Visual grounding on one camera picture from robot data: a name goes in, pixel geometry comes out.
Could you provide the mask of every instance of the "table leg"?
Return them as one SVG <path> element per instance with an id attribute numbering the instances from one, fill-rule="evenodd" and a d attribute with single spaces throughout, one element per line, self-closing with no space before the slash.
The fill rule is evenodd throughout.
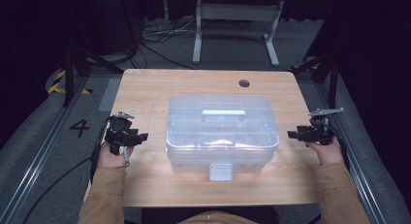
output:
<path id="1" fill-rule="evenodd" d="M 269 60 L 273 67 L 279 66 L 279 61 L 277 54 L 275 53 L 274 45 L 272 44 L 272 39 L 274 37 L 275 29 L 278 25 L 278 20 L 280 19 L 284 1 L 280 1 L 277 4 L 277 10 L 275 11 L 274 17 L 272 19 L 272 25 L 269 34 L 264 35 L 264 40 L 266 42 L 267 51 L 269 52 Z"/>
<path id="2" fill-rule="evenodd" d="M 196 11 L 196 40 L 194 42 L 193 63 L 200 63 L 200 56 L 202 53 L 202 0 L 197 0 Z"/>

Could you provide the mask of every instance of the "forearm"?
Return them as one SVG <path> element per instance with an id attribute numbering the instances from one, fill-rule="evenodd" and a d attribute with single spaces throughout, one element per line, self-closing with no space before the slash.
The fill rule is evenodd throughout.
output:
<path id="1" fill-rule="evenodd" d="M 322 223 L 369 223 L 357 188 L 344 164 L 320 166 L 315 175 Z"/>
<path id="2" fill-rule="evenodd" d="M 79 213 L 79 223 L 124 223 L 124 169 L 99 168 Z"/>

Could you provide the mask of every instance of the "hand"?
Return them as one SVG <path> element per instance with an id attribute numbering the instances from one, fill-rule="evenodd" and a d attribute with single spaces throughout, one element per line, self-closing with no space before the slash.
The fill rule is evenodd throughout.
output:
<path id="1" fill-rule="evenodd" d="M 121 153 L 120 155 L 115 155 L 110 152 L 109 143 L 103 143 L 100 153 L 99 153 L 99 161 L 97 162 L 97 168 L 118 168 L 122 167 L 126 164 L 126 160 L 124 159 L 124 154 Z M 127 147 L 127 151 L 129 156 L 133 153 L 133 147 Z"/>
<path id="2" fill-rule="evenodd" d="M 336 136 L 332 137 L 332 143 L 328 145 L 317 143 L 306 144 L 317 152 L 318 160 L 320 160 L 321 165 L 344 163 L 341 148 Z"/>

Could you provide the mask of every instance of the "yellow tape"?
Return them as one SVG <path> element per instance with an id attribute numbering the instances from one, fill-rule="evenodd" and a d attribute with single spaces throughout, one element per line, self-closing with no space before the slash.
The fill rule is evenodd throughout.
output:
<path id="1" fill-rule="evenodd" d="M 66 93 L 65 88 L 58 88 L 58 83 L 60 83 L 61 79 L 66 75 L 66 71 L 64 69 L 61 69 L 60 72 L 57 74 L 55 77 L 51 87 L 48 89 L 48 93 Z M 90 95 L 93 92 L 92 89 L 83 89 L 81 94 L 83 95 Z"/>

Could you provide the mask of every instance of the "table top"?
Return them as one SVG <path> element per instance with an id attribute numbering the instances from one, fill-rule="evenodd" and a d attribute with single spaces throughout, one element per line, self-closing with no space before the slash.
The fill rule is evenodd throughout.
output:
<path id="1" fill-rule="evenodd" d="M 248 80 L 248 87 L 238 82 Z M 260 173 L 209 181 L 205 174 L 176 174 L 166 153 L 169 101 L 175 95 L 256 95 L 271 101 L 280 145 Z M 289 139 L 287 131 L 308 125 L 308 109 L 288 72 L 134 70 L 125 71 L 112 113 L 135 117 L 132 128 L 148 133 L 127 169 L 125 207 L 215 207 L 317 203 L 315 152 Z"/>

